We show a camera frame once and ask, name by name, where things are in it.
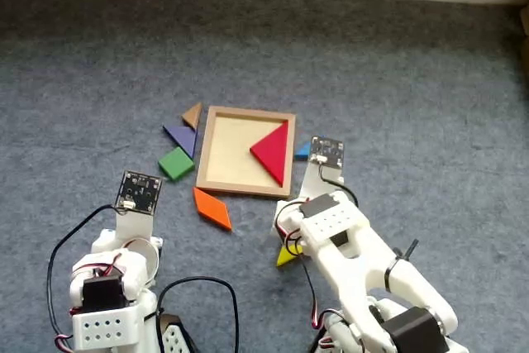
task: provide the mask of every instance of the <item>brown triangle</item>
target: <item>brown triangle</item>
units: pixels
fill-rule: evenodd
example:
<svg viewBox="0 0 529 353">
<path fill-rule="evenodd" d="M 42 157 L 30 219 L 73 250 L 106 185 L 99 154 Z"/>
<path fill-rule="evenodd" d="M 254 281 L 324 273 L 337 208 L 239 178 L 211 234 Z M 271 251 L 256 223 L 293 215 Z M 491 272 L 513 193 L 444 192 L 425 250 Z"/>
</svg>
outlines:
<svg viewBox="0 0 529 353">
<path fill-rule="evenodd" d="M 194 130 L 197 130 L 198 119 L 200 118 L 200 112 L 202 111 L 202 103 L 195 103 L 189 108 L 183 115 L 183 120 L 189 124 Z"/>
</svg>

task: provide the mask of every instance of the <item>red triangle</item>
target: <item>red triangle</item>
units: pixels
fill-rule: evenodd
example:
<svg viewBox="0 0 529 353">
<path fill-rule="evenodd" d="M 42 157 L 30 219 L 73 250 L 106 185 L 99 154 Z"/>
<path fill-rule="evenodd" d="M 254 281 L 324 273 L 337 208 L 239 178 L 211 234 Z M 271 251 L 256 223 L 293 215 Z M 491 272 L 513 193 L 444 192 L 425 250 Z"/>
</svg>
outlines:
<svg viewBox="0 0 529 353">
<path fill-rule="evenodd" d="M 288 122 L 270 132 L 250 148 L 250 152 L 270 175 L 283 186 L 284 161 L 287 154 Z"/>
</svg>

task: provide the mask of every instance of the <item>circuit board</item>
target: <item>circuit board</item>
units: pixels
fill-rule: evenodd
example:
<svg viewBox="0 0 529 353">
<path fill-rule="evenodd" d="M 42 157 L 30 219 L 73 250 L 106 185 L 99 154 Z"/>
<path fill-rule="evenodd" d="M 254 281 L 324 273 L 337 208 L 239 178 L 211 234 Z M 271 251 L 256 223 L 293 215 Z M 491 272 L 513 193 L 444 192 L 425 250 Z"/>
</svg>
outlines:
<svg viewBox="0 0 529 353">
<path fill-rule="evenodd" d="M 154 215 L 162 186 L 162 178 L 125 171 L 120 185 L 116 207 Z"/>
<path fill-rule="evenodd" d="M 311 139 L 311 150 L 308 161 L 341 169 L 344 161 L 344 144 L 341 141 L 314 136 Z"/>
</svg>

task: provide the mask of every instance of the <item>purple triangle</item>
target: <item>purple triangle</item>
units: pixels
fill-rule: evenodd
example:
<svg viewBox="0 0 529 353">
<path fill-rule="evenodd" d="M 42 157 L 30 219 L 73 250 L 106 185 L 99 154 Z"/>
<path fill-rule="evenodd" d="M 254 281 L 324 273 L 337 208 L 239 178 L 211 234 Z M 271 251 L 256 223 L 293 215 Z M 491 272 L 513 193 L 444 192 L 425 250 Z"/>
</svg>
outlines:
<svg viewBox="0 0 529 353">
<path fill-rule="evenodd" d="M 164 126 L 164 129 L 192 159 L 197 141 L 197 133 L 194 129 L 187 126 Z"/>
</svg>

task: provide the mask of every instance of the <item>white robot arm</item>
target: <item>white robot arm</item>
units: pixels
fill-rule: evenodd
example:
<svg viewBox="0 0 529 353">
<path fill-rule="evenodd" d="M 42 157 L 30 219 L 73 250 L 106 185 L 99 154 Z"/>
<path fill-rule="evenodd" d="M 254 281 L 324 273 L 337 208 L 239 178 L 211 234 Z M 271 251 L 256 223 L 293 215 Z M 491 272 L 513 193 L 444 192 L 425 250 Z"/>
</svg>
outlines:
<svg viewBox="0 0 529 353">
<path fill-rule="evenodd" d="M 155 284 L 163 244 L 161 238 L 152 236 L 161 183 L 159 177 L 126 171 L 116 204 L 103 206 L 116 211 L 117 227 L 115 231 L 102 230 L 92 244 L 91 253 L 72 268 L 69 288 L 72 336 L 59 333 L 51 304 L 50 318 L 59 333 L 55 338 L 59 350 L 160 353 L 156 330 L 158 300 L 149 288 Z M 58 244 L 50 265 L 57 248 L 93 215 Z M 189 339 L 180 327 L 174 321 L 165 324 L 161 338 L 165 351 L 190 352 Z M 70 337 L 73 337 L 73 350 L 66 346 Z"/>
<path fill-rule="evenodd" d="M 448 338 L 457 318 L 448 302 L 371 228 L 343 191 L 340 142 L 314 137 L 300 198 L 279 202 L 275 223 L 284 242 L 311 256 L 341 303 L 341 316 L 326 319 L 321 349 L 370 353 L 468 353 Z M 370 297 L 387 289 L 404 307 Z"/>
</svg>

